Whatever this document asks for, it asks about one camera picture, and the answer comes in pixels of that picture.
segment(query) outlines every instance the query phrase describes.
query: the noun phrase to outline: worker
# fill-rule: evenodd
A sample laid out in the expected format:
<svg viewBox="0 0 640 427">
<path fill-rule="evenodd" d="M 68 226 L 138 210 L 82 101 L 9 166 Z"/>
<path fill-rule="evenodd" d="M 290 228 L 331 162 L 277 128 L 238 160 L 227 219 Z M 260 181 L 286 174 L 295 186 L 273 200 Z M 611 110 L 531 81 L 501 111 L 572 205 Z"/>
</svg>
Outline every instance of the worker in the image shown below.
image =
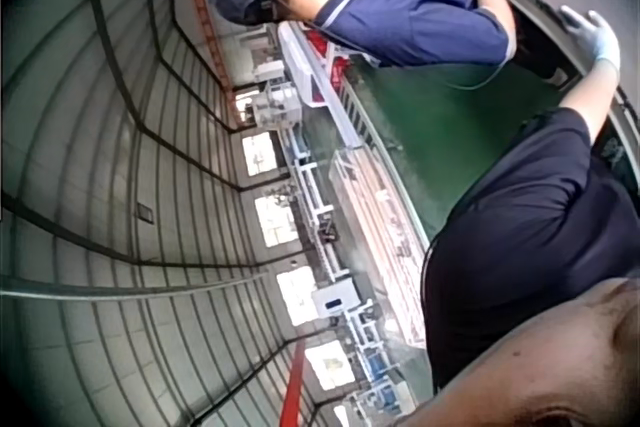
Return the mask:
<svg viewBox="0 0 640 427">
<path fill-rule="evenodd" d="M 439 393 L 398 425 L 640 425 L 640 218 L 591 152 L 620 47 L 599 14 L 561 13 L 593 68 L 434 240 L 422 295 Z"/>
<path fill-rule="evenodd" d="M 506 0 L 210 0 L 247 26 L 304 21 L 333 42 L 383 66 L 467 63 L 501 66 L 516 52 Z"/>
</svg>

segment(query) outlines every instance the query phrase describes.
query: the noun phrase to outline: navy blue shirt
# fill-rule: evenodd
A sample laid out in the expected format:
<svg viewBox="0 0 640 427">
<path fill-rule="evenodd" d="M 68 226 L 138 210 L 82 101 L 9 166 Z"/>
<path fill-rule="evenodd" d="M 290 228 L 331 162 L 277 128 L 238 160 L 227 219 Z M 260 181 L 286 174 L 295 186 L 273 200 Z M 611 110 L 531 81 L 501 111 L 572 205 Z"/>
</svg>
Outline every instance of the navy blue shirt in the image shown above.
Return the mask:
<svg viewBox="0 0 640 427">
<path fill-rule="evenodd" d="M 526 320 L 640 266 L 630 195 L 573 110 L 538 117 L 452 212 L 423 275 L 443 387 Z"/>
<path fill-rule="evenodd" d="M 476 0 L 329 0 L 314 24 L 393 66 L 500 65 L 509 49 L 503 27 Z"/>
</svg>

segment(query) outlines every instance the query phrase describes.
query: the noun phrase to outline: latex glove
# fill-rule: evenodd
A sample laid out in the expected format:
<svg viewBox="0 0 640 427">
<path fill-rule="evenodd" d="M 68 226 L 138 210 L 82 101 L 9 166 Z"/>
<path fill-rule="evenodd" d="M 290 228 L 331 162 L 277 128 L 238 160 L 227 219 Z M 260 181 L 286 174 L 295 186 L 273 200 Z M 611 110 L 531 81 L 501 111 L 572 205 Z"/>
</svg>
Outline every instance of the latex glove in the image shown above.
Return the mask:
<svg viewBox="0 0 640 427">
<path fill-rule="evenodd" d="M 566 5 L 560 8 L 567 30 L 578 44 L 593 56 L 594 62 L 606 60 L 620 73 L 620 43 L 609 23 L 600 14 L 590 11 L 587 17 Z"/>
</svg>

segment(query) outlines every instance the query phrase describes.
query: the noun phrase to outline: red beam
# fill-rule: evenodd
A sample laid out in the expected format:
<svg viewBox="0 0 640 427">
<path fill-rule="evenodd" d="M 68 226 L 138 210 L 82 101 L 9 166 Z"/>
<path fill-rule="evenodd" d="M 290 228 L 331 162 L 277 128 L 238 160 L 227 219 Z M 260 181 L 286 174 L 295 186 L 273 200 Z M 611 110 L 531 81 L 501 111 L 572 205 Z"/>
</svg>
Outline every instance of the red beam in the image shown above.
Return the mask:
<svg viewBox="0 0 640 427">
<path fill-rule="evenodd" d="M 298 341 L 291 362 L 287 395 L 282 404 L 280 427 L 298 427 L 300 396 L 302 395 L 302 371 L 304 370 L 304 340 Z"/>
<path fill-rule="evenodd" d="M 216 38 L 216 31 L 213 27 L 213 22 L 211 22 L 211 17 L 209 16 L 207 0 L 193 0 L 193 2 L 195 4 L 196 12 L 200 20 L 200 25 L 202 26 L 202 32 L 204 34 L 205 41 L 207 43 L 207 46 L 209 47 L 209 53 L 211 54 L 211 59 L 213 60 L 216 74 L 218 74 L 218 78 L 220 79 L 220 83 L 222 84 L 222 90 L 225 93 L 227 108 L 234 116 L 238 125 L 241 125 L 242 121 L 240 120 L 240 115 L 235 107 L 236 99 L 235 94 L 233 93 L 233 83 L 231 82 L 231 78 L 229 77 L 227 68 L 224 65 L 222 50 L 220 49 L 218 39 Z"/>
</svg>

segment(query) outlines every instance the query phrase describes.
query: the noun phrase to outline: green mat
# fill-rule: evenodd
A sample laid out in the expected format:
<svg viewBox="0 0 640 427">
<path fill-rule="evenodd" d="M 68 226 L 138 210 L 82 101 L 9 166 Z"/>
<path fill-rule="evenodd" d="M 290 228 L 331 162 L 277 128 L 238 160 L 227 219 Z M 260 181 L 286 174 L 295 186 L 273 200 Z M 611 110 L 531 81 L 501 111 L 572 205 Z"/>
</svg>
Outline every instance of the green mat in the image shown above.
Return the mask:
<svg viewBox="0 0 640 427">
<path fill-rule="evenodd" d="M 560 94 L 517 66 L 489 85 L 491 69 L 373 69 L 358 62 L 353 86 L 389 150 L 427 235 L 440 231 L 454 204 L 498 159 L 524 121 L 557 105 Z"/>
</svg>

